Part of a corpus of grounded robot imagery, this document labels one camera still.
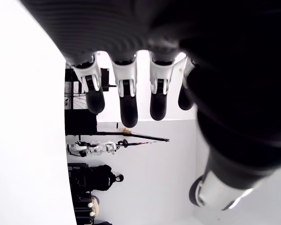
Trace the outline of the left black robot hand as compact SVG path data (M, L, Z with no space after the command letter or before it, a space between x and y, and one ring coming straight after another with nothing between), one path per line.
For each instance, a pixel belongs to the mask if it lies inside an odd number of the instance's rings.
M136 53L150 54L150 114L162 120L174 60L179 107L197 106L210 151L190 201L228 210L281 168L281 0L24 0L73 68L88 109L105 106L96 53L108 53L121 120L137 123Z

